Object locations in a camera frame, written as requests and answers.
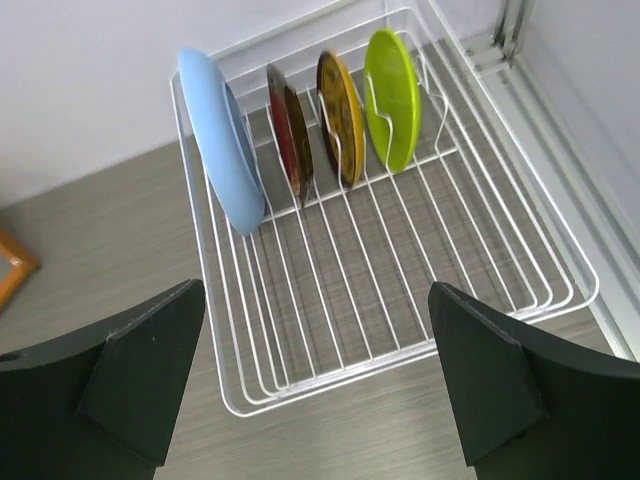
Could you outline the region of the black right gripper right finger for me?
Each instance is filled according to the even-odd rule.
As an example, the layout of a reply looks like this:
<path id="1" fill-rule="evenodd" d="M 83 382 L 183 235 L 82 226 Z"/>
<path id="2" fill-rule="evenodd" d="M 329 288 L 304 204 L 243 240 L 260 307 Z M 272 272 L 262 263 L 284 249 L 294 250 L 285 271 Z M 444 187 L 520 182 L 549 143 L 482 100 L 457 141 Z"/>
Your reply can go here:
<path id="1" fill-rule="evenodd" d="M 480 479 L 636 479 L 639 365 L 436 282 L 428 307 L 467 466 Z"/>

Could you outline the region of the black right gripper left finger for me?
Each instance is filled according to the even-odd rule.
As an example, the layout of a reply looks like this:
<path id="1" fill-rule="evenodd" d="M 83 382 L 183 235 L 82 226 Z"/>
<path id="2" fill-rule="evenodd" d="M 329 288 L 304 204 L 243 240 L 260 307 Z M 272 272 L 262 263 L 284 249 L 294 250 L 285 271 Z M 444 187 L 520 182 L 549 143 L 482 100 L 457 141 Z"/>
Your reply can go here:
<path id="1" fill-rule="evenodd" d="M 186 280 L 1 357 L 4 479 L 151 479 L 165 464 L 206 309 Z"/>

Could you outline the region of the light blue plate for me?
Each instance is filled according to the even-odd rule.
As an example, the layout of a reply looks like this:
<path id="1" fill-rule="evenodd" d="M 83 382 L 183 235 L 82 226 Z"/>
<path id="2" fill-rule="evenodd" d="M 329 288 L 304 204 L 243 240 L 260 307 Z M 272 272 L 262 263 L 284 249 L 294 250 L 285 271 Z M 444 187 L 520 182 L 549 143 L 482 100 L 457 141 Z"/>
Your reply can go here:
<path id="1" fill-rule="evenodd" d="M 198 50 L 181 50 L 178 70 L 207 177 L 233 228 L 247 236 L 261 224 L 266 200 L 236 97 L 217 63 Z"/>

